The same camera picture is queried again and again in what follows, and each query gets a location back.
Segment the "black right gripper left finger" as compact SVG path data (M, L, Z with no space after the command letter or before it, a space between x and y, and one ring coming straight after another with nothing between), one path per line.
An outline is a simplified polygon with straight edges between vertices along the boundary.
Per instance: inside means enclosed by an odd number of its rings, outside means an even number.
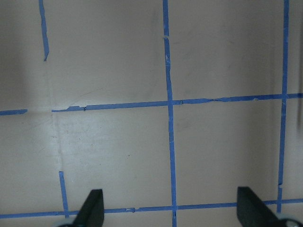
M91 190L78 215L72 223L73 227L102 227L104 223L103 190Z

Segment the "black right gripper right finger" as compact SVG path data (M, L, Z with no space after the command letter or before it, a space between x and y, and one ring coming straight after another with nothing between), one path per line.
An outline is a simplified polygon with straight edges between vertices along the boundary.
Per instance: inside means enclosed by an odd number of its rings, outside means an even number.
M242 227L281 227L277 216L249 187L237 189L237 218Z

